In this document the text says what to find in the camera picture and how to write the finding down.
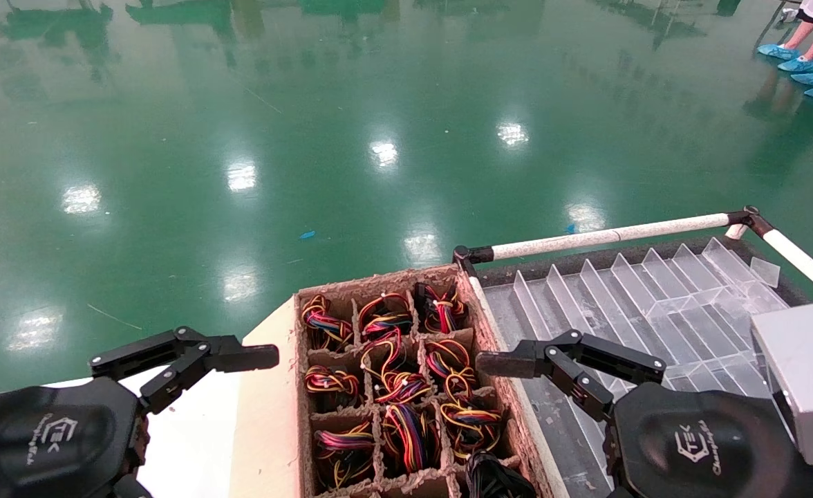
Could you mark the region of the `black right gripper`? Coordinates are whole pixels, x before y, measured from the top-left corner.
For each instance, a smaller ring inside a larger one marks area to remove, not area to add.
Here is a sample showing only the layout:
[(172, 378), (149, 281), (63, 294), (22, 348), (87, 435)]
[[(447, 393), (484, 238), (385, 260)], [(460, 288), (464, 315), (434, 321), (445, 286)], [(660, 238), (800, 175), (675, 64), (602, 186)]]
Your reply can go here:
[[(488, 376), (546, 378), (594, 421), (610, 420), (614, 497), (813, 497), (813, 470), (770, 400), (674, 391), (657, 385), (666, 367), (578, 330), (476, 356)], [(640, 387), (615, 403), (587, 368)]]

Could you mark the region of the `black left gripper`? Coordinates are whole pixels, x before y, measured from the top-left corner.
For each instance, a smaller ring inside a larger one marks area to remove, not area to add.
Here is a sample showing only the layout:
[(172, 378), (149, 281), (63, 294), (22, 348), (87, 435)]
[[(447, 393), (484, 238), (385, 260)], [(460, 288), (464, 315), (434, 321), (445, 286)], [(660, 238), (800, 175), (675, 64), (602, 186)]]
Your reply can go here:
[(107, 378), (1, 393), (0, 497), (152, 498), (148, 441), (139, 398)]

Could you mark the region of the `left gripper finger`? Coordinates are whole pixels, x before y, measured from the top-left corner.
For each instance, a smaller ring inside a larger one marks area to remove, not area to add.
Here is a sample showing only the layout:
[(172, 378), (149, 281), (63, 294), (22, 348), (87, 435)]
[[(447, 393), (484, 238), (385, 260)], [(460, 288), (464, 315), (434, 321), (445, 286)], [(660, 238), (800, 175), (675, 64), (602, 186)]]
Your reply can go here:
[(161, 372), (139, 391), (144, 412), (157, 415), (212, 371), (265, 371), (278, 363), (274, 344), (243, 346), (236, 336), (205, 336), (179, 326), (100, 353), (90, 366), (94, 378), (115, 381), (160, 367)]

